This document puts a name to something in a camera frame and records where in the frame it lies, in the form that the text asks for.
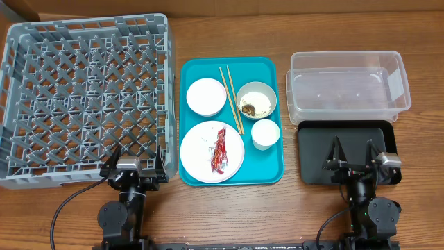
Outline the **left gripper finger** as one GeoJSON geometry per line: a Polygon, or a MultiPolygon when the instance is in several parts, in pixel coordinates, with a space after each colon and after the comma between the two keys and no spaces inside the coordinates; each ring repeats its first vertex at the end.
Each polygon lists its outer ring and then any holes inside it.
{"type": "Polygon", "coordinates": [[[157,147],[157,151],[155,154],[154,171],[155,171],[158,183],[168,183],[169,182],[169,177],[166,173],[165,166],[164,166],[161,146],[157,147]]]}
{"type": "Polygon", "coordinates": [[[105,161],[100,168],[100,176],[109,176],[113,169],[117,168],[117,162],[121,156],[121,146],[118,145],[112,155],[105,161]]]}

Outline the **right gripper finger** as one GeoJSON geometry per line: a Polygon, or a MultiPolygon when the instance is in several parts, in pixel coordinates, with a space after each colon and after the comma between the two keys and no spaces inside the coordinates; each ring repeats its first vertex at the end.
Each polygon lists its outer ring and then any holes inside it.
{"type": "Polygon", "coordinates": [[[373,155],[378,156],[381,152],[372,139],[368,140],[366,143],[366,165],[372,167],[374,160],[373,155]]]}
{"type": "Polygon", "coordinates": [[[348,161],[341,146],[338,135],[335,135],[332,140],[332,146],[328,153],[322,168],[326,170],[339,170],[347,165],[348,161]]]}

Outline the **red snack wrapper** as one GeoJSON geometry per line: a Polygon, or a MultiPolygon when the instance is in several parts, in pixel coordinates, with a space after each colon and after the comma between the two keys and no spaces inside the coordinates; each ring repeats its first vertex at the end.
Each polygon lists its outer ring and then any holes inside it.
{"type": "Polygon", "coordinates": [[[211,168],[213,173],[224,174],[225,166],[228,163],[227,151],[225,147],[226,128],[222,128],[217,133],[215,148],[212,152],[211,168]]]}

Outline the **pale green cup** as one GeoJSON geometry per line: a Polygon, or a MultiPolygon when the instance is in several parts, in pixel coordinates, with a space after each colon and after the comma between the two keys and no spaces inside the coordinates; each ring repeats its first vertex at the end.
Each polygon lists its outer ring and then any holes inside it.
{"type": "Polygon", "coordinates": [[[265,151],[279,140],[280,129],[274,121],[261,119],[253,124],[251,136],[255,148],[265,151]]]}

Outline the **pink small bowl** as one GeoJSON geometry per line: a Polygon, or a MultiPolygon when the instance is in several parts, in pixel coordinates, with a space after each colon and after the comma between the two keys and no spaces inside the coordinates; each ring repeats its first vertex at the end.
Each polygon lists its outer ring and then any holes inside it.
{"type": "Polygon", "coordinates": [[[225,105],[227,94],[220,81],[201,78],[187,90],[186,101],[192,111],[204,117],[216,115],[225,105]]]}

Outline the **white rice grains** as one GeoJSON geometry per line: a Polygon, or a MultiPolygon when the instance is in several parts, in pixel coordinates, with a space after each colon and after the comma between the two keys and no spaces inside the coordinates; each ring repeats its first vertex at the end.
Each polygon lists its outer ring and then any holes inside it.
{"type": "Polygon", "coordinates": [[[254,119],[264,118],[271,111],[271,102],[269,98],[261,92],[248,92],[243,95],[240,101],[240,108],[246,104],[251,104],[255,107],[256,115],[251,117],[254,119]]]}

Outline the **grey-green bowl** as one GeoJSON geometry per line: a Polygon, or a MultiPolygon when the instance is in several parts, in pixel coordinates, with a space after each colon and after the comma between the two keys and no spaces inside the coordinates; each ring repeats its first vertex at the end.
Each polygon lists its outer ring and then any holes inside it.
{"type": "Polygon", "coordinates": [[[261,93],[265,94],[271,102],[271,111],[266,117],[270,116],[273,113],[273,111],[275,110],[275,108],[278,104],[277,103],[278,98],[277,98],[275,91],[271,88],[270,85],[267,85],[267,84],[265,84],[263,82],[259,82],[259,81],[253,81],[253,82],[249,82],[249,83],[243,85],[237,92],[237,105],[239,107],[240,113],[244,117],[246,117],[248,119],[254,119],[254,118],[248,117],[245,114],[243,114],[241,112],[241,108],[240,108],[241,98],[243,95],[245,95],[248,92],[261,92],[261,93]]]}

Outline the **brown mushroom piece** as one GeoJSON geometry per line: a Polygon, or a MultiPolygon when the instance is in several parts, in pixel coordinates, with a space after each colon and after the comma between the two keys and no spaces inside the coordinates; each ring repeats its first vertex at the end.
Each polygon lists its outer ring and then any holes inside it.
{"type": "Polygon", "coordinates": [[[251,104],[243,105],[241,111],[249,117],[254,117],[256,115],[255,107],[251,104]]]}

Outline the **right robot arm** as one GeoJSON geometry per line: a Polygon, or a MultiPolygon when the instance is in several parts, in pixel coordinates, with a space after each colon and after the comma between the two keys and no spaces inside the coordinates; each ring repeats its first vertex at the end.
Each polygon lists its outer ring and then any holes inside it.
{"type": "Polygon", "coordinates": [[[333,249],[399,249],[392,242],[396,235],[396,225],[402,211],[398,202],[377,197],[380,174],[391,178],[402,162],[395,153],[380,150],[372,140],[366,143],[366,159],[363,165],[349,163],[338,136],[334,136],[332,146],[322,168],[333,171],[331,182],[340,188],[346,187],[343,197],[348,203],[345,210],[327,219],[316,235],[316,248],[324,249],[320,237],[325,227],[336,218],[349,213],[351,233],[332,245],[333,249]]]}

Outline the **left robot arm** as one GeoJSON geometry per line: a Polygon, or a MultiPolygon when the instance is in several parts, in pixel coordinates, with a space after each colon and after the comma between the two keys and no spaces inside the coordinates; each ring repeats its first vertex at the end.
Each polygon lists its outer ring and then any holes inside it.
{"type": "Polygon", "coordinates": [[[103,231],[102,249],[155,248],[149,236],[142,235],[142,222],[146,193],[158,191],[161,183],[168,183],[162,150],[155,153],[154,168],[142,171],[138,157],[123,157],[121,147],[107,159],[100,169],[100,176],[119,192],[119,199],[101,207],[97,221],[103,231]]]}

